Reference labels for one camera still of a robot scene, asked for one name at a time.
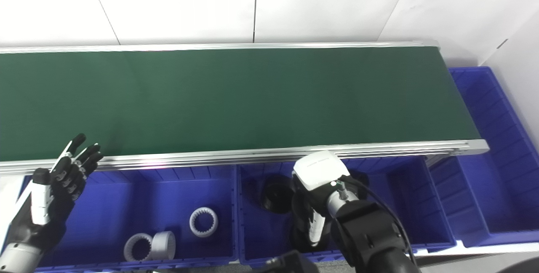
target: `blue plastic bin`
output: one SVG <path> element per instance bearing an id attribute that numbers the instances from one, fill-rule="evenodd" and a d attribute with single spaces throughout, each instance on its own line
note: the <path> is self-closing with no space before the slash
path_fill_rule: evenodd
<path id="1" fill-rule="evenodd" d="M 93 173 L 67 220 L 67 232 L 37 272 L 133 271 L 225 265 L 237 259 L 236 166 Z M 217 231 L 198 238 L 191 213 L 213 209 Z M 172 231 L 173 260 L 126 262 L 123 246 L 136 233 Z"/>
<path id="2" fill-rule="evenodd" d="M 421 157 L 344 160 L 353 171 L 368 173 L 370 187 L 397 213 L 415 249 L 444 249 L 456 242 L 434 184 Z M 291 214 L 274 214 L 260 206 L 265 179 L 291 176 L 294 162 L 245 164 L 238 168 L 240 263 L 257 267 L 268 258 L 292 250 Z M 305 254 L 311 261 L 344 259 L 332 242 L 324 252 Z"/>
<path id="3" fill-rule="evenodd" d="M 539 241 L 539 157 L 488 67 L 450 72 L 491 150 L 432 169 L 448 221 L 465 246 Z"/>

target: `robotic hand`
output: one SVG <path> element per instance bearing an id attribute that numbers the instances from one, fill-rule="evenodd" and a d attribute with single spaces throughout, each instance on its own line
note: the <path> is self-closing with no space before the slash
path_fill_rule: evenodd
<path id="1" fill-rule="evenodd" d="M 43 254 L 52 250 L 66 231 L 66 221 L 75 201 L 84 191 L 87 177 L 103 158 L 100 146 L 87 147 L 79 134 L 65 147 L 53 167 L 38 168 L 16 204 L 6 242 L 0 256 L 0 272 L 31 273 Z"/>

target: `white gear ring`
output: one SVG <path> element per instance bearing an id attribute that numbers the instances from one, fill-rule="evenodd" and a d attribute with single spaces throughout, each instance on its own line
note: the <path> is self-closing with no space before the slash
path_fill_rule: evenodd
<path id="1" fill-rule="evenodd" d="M 152 240 L 152 260 L 171 260 L 176 254 L 176 237 L 171 231 L 159 232 Z"/>
<path id="2" fill-rule="evenodd" d="M 150 248 L 148 249 L 148 254 L 144 258 L 142 258 L 140 260 L 136 260 L 133 257 L 133 247 L 140 240 L 147 241 L 148 244 L 150 245 Z M 148 260 L 150 260 L 150 251 L 151 250 L 152 250 L 152 237 L 150 235 L 146 234 L 146 233 L 137 233 L 137 234 L 131 236 L 127 240 L 127 242 L 125 243 L 125 246 L 123 246 L 123 257 L 126 259 L 126 261 L 129 261 L 129 262 L 148 261 Z"/>
<path id="3" fill-rule="evenodd" d="M 207 231 L 204 231 L 204 232 L 201 232 L 201 231 L 197 230 L 197 228 L 195 227 L 195 220 L 202 213 L 210 214 L 212 219 L 213 219 L 213 223 L 212 223 L 210 229 L 207 230 Z M 217 214 L 215 214 L 215 212 L 212 209 L 206 208 L 206 207 L 196 209 L 193 212 L 193 214 L 191 214 L 191 218 L 189 219 L 189 227 L 191 227 L 191 231 L 197 237 L 201 237 L 201 238 L 208 237 L 208 236 L 212 235 L 213 233 L 215 233 L 215 230 L 217 230 L 217 225 L 218 224 L 219 224 L 219 221 L 217 219 Z"/>

